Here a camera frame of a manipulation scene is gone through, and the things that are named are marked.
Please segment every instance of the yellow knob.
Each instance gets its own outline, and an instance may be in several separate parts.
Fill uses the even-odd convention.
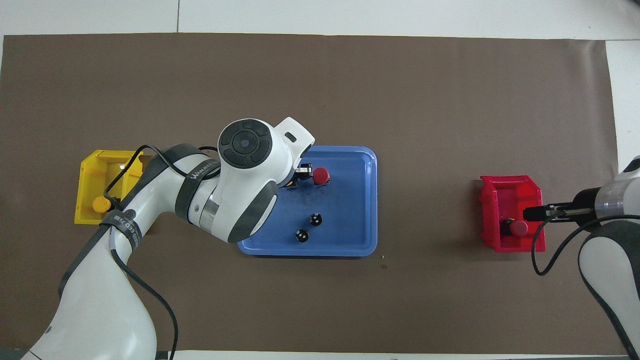
[[[111,203],[104,196],[98,196],[93,200],[93,210],[96,213],[104,214],[111,209]]]

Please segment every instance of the blue plastic tray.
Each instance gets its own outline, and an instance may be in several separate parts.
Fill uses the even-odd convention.
[[[238,243],[249,255],[367,256],[378,246],[378,169],[376,155],[366,147],[313,146],[301,163],[329,170],[331,181],[314,186],[299,181],[295,189],[278,189],[271,216],[250,238]],[[311,226],[320,213],[323,223]],[[306,229],[300,243],[296,231]]]

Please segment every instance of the black strap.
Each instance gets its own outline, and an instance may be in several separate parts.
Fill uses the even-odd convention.
[[[136,250],[140,241],[142,240],[142,232],[140,226],[133,220],[135,212],[127,210],[125,213],[119,210],[111,210],[107,216],[102,219],[100,225],[107,224],[113,225],[116,229],[120,230],[124,236],[129,239],[131,244],[131,250]]]
[[[209,175],[216,169],[220,168],[220,162],[214,159],[207,159],[198,164],[192,171],[189,172],[189,176],[184,178],[180,191],[178,191],[178,197],[175,199],[175,214],[179,218],[186,220],[189,224],[193,224],[189,221],[189,207],[191,201],[198,190],[198,186],[204,177]]]

